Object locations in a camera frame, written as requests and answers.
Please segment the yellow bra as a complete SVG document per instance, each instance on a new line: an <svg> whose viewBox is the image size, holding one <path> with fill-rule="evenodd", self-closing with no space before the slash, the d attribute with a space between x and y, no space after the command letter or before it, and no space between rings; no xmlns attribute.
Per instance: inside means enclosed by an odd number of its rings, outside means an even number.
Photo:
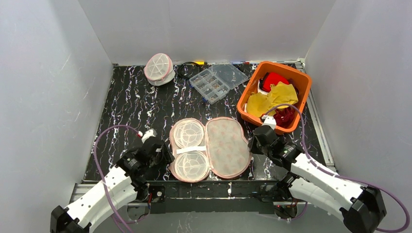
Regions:
<svg viewBox="0 0 412 233"><path fill-rule="evenodd" d="M271 87L267 94L252 93L246 104L246 112L255 117L261 117L273 107L280 104L298 103L298 95L292 84L279 83Z"/></svg>

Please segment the floral mesh laundry bag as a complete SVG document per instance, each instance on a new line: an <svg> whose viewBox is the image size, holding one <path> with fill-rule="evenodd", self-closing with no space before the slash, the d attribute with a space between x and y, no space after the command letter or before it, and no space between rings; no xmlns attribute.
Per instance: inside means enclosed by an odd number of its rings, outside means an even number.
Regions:
<svg viewBox="0 0 412 233"><path fill-rule="evenodd" d="M206 124L182 119L172 126L170 143L174 161L169 169L187 183L202 181L210 173L236 178L249 167L252 157L242 126L229 117L213 118Z"/></svg>

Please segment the white round mesh laundry bag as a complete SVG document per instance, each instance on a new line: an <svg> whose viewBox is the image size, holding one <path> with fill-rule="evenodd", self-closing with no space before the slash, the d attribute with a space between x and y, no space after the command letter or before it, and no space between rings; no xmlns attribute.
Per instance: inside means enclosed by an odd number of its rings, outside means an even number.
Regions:
<svg viewBox="0 0 412 233"><path fill-rule="evenodd" d="M143 71L148 82L153 86L167 84L175 78L172 60L164 53L155 54Z"/></svg>

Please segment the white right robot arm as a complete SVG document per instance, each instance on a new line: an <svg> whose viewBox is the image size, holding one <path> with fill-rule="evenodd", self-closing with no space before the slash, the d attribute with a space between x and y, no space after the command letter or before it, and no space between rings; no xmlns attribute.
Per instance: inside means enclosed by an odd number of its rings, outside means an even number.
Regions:
<svg viewBox="0 0 412 233"><path fill-rule="evenodd" d="M263 188L266 196L307 201L334 215L352 233L373 233L387 214L378 189L340 179L295 144L282 142L268 125L253 130L248 147L253 154L263 154L287 170L277 184Z"/></svg>

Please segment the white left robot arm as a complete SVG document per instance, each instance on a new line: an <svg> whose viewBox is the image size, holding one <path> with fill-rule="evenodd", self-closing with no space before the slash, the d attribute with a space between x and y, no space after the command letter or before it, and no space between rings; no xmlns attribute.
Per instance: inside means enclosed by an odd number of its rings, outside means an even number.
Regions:
<svg viewBox="0 0 412 233"><path fill-rule="evenodd" d="M170 164L174 157L156 137L139 140L106 174L76 201L51 212L50 232L91 233L118 209L135 200L150 202L155 196L147 176L153 168Z"/></svg>

